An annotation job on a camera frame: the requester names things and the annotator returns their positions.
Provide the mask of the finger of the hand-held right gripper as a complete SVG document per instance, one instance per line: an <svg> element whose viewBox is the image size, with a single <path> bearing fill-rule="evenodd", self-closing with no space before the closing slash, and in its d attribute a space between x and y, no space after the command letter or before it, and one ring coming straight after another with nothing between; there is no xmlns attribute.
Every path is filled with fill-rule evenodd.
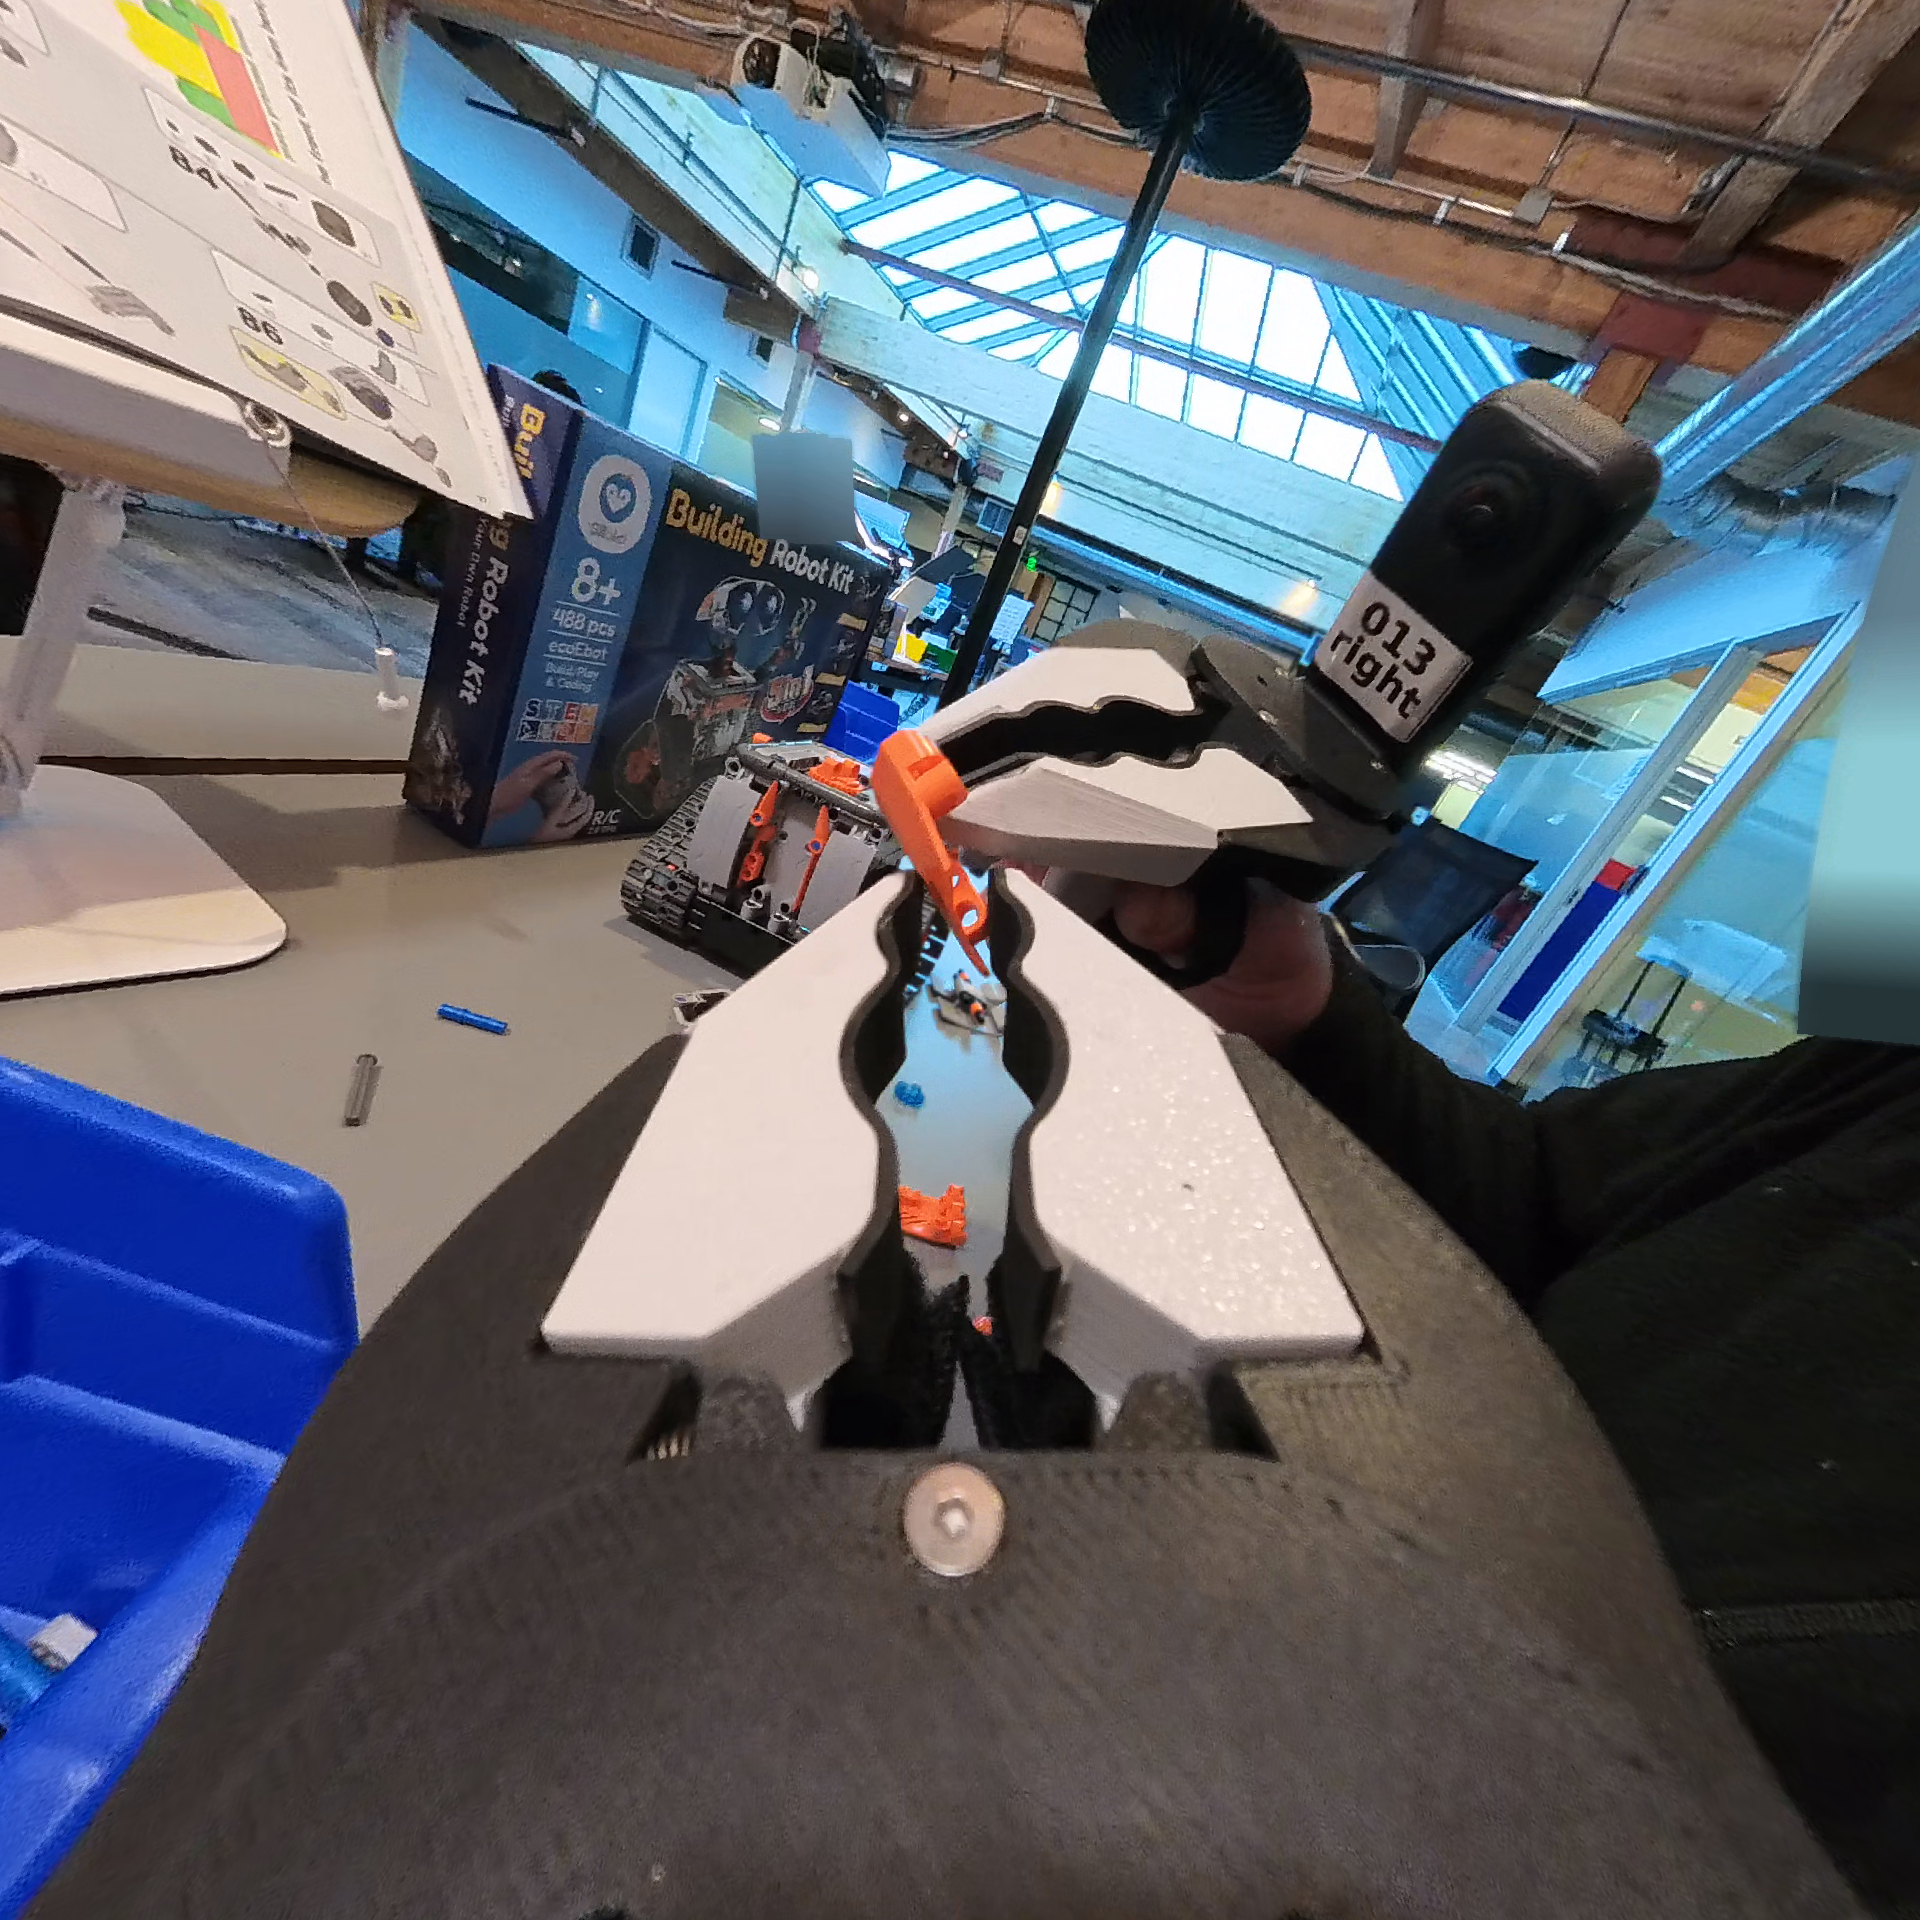
<svg viewBox="0 0 1920 1920"><path fill-rule="evenodd" d="M1051 871L1176 884L1231 832L1310 824L1282 780L1231 748L1207 746L1181 763L1027 759L973 783L941 819L941 839L951 851Z"/></svg>
<svg viewBox="0 0 1920 1920"><path fill-rule="evenodd" d="M938 712L926 742L967 785L1034 763L1188 763L1213 742L1190 646L1056 646Z"/></svg>

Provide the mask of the robot kit box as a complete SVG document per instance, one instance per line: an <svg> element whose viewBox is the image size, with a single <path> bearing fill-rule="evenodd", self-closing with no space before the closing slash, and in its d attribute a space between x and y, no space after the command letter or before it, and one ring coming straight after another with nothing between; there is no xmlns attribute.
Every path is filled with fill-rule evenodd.
<svg viewBox="0 0 1920 1920"><path fill-rule="evenodd" d="M821 739L894 571L790 545L736 488L503 367L527 519L453 510L403 775L461 849L656 830L754 734Z"/></svg>

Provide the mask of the small loose brick parts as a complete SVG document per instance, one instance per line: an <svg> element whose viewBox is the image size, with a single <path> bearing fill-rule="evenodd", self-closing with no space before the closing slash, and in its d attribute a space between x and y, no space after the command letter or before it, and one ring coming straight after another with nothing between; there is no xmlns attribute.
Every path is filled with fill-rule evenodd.
<svg viewBox="0 0 1920 1920"><path fill-rule="evenodd" d="M99 1639L78 1617L38 1624L26 1639L3 1630L3 1736L35 1715L58 1679Z"/></svg>

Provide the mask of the person's right forearm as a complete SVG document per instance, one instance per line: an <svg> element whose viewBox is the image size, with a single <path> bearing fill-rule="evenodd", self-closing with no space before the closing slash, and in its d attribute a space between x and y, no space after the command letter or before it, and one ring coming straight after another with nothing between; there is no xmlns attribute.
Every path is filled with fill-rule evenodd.
<svg viewBox="0 0 1920 1920"><path fill-rule="evenodd" d="M1611 1259L1756 1281L1856 1230L1915 1246L1914 1044L1798 1040L1518 1102L1439 1063L1339 958L1279 1063L1525 1305Z"/></svg>

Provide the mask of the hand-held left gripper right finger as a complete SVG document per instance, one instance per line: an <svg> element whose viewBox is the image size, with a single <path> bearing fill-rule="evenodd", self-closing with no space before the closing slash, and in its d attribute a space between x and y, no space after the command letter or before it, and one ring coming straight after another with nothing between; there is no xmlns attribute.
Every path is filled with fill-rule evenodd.
<svg viewBox="0 0 1920 1920"><path fill-rule="evenodd" d="M991 880L1028 1102L991 1266L1003 1372L1109 1424L1150 1377L1348 1360L1364 1326L1219 1030L1027 875Z"/></svg>

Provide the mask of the orange brick connector piece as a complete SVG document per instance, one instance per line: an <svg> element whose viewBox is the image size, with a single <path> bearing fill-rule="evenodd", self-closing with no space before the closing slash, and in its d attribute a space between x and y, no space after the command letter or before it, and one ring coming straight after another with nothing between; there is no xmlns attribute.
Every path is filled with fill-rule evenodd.
<svg viewBox="0 0 1920 1920"><path fill-rule="evenodd" d="M944 839L944 820L968 795L944 750L924 732L890 734L871 769L872 800L973 972L991 976L991 900Z"/></svg>

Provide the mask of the black vertical pole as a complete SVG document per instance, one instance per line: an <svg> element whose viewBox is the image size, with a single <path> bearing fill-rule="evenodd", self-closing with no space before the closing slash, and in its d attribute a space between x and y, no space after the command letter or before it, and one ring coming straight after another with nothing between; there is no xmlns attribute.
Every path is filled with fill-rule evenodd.
<svg viewBox="0 0 1920 1920"><path fill-rule="evenodd" d="M1100 2L1088 17L1086 67L1112 124L1150 147L1150 166L956 646L939 710L956 704L975 683L1044 497L1180 172L1230 183L1270 179L1300 150L1312 119L1300 60L1279 31L1243 2Z"/></svg>

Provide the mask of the tracked toy robot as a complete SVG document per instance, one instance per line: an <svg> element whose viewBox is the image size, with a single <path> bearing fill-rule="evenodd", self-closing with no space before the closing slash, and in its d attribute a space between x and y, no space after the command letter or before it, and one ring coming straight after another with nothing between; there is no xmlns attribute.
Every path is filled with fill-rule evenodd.
<svg viewBox="0 0 1920 1920"><path fill-rule="evenodd" d="M619 900L635 926L751 976L901 864L869 763L754 742L639 844Z"/></svg>

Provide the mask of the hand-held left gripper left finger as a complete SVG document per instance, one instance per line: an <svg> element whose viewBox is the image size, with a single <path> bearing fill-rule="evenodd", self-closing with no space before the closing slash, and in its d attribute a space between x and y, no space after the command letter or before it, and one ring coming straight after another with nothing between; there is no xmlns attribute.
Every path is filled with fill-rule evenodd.
<svg viewBox="0 0 1920 1920"><path fill-rule="evenodd" d="M797 1428L851 1355L883 1354L915 1272L878 1102L919 947L901 871L694 1023L544 1314L552 1354L763 1380Z"/></svg>

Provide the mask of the person's right hand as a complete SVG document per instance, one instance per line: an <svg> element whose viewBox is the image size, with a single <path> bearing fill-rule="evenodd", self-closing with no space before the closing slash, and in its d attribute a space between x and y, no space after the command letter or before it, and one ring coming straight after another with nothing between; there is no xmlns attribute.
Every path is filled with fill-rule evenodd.
<svg viewBox="0 0 1920 1920"><path fill-rule="evenodd" d="M1264 880L1247 880L1243 900L1234 958L1188 999L1222 1034L1282 1058L1327 1009L1334 985L1327 924L1314 903Z"/></svg>

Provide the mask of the open instruction booklet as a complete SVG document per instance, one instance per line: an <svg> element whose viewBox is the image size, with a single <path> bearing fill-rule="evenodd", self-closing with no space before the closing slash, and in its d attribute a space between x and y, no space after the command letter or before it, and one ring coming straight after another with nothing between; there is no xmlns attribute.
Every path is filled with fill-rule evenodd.
<svg viewBox="0 0 1920 1920"><path fill-rule="evenodd" d="M119 60L4 70L4 310L522 513L391 220Z"/></svg>

